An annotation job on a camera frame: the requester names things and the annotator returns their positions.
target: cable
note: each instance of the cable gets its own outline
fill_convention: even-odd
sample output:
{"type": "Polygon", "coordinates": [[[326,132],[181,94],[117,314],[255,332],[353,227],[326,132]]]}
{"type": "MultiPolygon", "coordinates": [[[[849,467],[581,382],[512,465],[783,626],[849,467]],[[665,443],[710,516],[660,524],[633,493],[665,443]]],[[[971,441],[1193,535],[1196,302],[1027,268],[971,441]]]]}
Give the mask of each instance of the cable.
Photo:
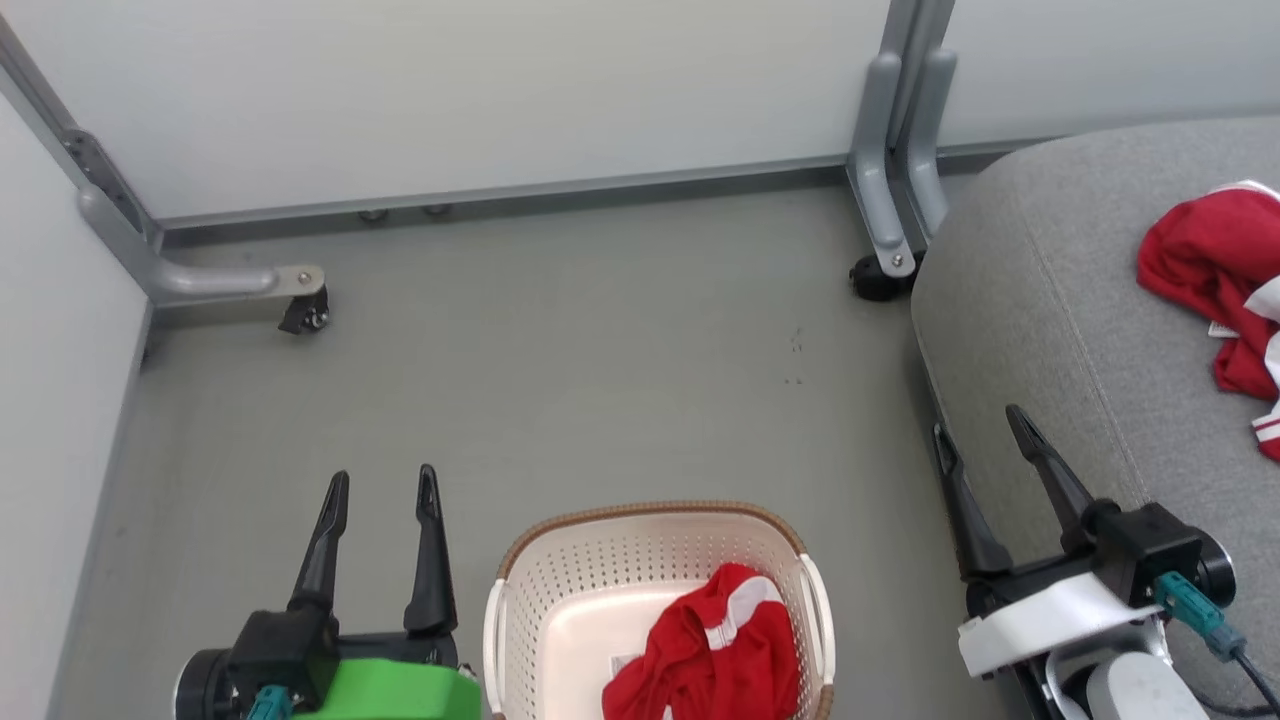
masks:
{"type": "Polygon", "coordinates": [[[1244,655],[1244,648],[1239,647],[1233,651],[1231,657],[1240,664],[1240,667],[1244,667],[1244,674],[1248,675],[1249,679],[1253,680],[1253,684],[1258,687],[1258,692],[1262,693],[1262,700],[1266,700],[1267,705],[1271,706],[1271,712],[1276,717],[1280,717],[1280,698],[1276,697],[1276,692],[1271,689],[1271,684],[1262,676],[1262,671],[1258,670],[1257,665],[1249,660],[1248,655],[1244,655]]]}
{"type": "Polygon", "coordinates": [[[1256,707],[1220,706],[1204,693],[1193,689],[1196,700],[1213,712],[1231,717],[1263,717],[1266,715],[1280,717],[1280,698],[1276,697],[1275,691],[1271,689],[1271,684],[1262,676],[1257,665],[1249,660],[1249,656],[1244,655],[1244,635],[1226,621],[1222,609],[1213,605],[1213,601],[1204,597],[1199,588],[1178,573],[1160,575],[1153,589],[1155,601],[1175,620],[1185,623],[1194,630],[1215,657],[1222,662],[1231,660],[1239,662],[1267,705],[1256,707]]]}
{"type": "Polygon", "coordinates": [[[293,701],[289,698],[289,689],[284,685],[265,685],[253,698],[253,707],[250,707],[244,720],[291,720],[293,717],[293,701]]]}
{"type": "Polygon", "coordinates": [[[1216,700],[1208,697],[1201,691],[1192,688],[1192,694],[1196,696],[1196,702],[1199,702],[1204,707],[1217,712],[1219,715],[1226,715],[1228,717],[1270,717],[1274,715],[1271,708],[1266,705],[1253,705],[1253,706],[1239,706],[1239,705],[1221,705],[1216,700]]]}

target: white plastic basket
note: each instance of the white plastic basket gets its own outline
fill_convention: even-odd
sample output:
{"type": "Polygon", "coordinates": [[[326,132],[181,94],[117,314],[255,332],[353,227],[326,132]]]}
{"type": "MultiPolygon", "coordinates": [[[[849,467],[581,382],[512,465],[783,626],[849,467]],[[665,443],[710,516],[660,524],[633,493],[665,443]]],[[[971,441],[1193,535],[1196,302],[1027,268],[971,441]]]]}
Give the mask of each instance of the white plastic basket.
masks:
{"type": "Polygon", "coordinates": [[[644,652],[677,597],[740,562],[773,579],[800,661],[796,720],[826,720],[836,637],[818,568],[781,518],[753,505],[677,502],[563,515],[507,552],[484,619],[495,720],[600,720],[600,693],[644,652]]]}

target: black caster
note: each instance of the black caster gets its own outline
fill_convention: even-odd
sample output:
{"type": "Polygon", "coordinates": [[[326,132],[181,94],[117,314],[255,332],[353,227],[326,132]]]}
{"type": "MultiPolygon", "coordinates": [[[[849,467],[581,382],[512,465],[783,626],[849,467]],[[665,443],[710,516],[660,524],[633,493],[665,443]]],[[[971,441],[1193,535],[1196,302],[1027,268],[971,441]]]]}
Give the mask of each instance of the black caster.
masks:
{"type": "Polygon", "coordinates": [[[891,278],[879,266],[879,258],[868,255],[859,260],[849,270],[849,284],[854,286],[854,292],[863,300],[872,302],[888,302],[900,295],[911,292],[915,287],[915,275],[920,272],[920,261],[924,260],[924,251],[913,254],[915,258],[915,272],[905,278],[891,278]]]}
{"type": "Polygon", "coordinates": [[[329,324],[329,288],[320,286],[320,292],[300,295],[284,310],[279,328],[289,334],[312,334],[329,324]]]}
{"type": "Polygon", "coordinates": [[[390,214],[390,210],[361,210],[356,213],[356,217],[366,225],[379,225],[385,223],[390,214]]]}
{"type": "Polygon", "coordinates": [[[247,708],[227,676],[229,650],[202,650],[178,675],[173,689],[174,720],[219,720],[241,717],[247,708]]]}

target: clothing label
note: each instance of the clothing label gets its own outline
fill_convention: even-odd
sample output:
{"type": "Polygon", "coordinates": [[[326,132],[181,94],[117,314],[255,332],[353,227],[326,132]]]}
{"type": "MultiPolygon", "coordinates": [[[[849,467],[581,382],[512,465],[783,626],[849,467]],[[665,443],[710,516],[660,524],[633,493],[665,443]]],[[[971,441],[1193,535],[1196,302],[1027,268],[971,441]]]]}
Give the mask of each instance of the clothing label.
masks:
{"type": "Polygon", "coordinates": [[[1208,324],[1208,337],[1216,337],[1221,340],[1230,340],[1234,337],[1240,337],[1240,333],[1233,331],[1231,328],[1213,320],[1208,324]]]}
{"type": "Polygon", "coordinates": [[[618,673],[621,673],[622,669],[627,666],[627,662],[639,659],[640,655],[641,653],[637,652],[635,655],[614,655],[613,657],[611,657],[609,664],[612,665],[613,671],[609,673],[609,676],[617,678],[618,673]]]}

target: gray sofa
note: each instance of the gray sofa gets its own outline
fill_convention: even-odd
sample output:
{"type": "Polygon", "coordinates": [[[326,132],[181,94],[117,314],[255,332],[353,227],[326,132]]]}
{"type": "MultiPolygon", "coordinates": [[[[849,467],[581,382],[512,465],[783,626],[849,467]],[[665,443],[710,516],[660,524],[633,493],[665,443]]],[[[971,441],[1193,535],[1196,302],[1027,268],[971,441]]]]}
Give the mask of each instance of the gray sofa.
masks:
{"type": "MultiPolygon", "coordinates": [[[[1025,407],[1094,496],[1156,500],[1233,555],[1228,610],[1280,679],[1280,465],[1220,392],[1208,322],[1135,283],[1143,234],[1175,204],[1238,179],[1280,187],[1280,119],[1148,126],[1009,155],[963,190],[913,296],[920,351],[974,495],[1016,562],[1059,552],[1048,500],[1004,407],[1025,407]]],[[[1245,675],[1171,628],[1179,671],[1260,702],[1245,675]]]]}

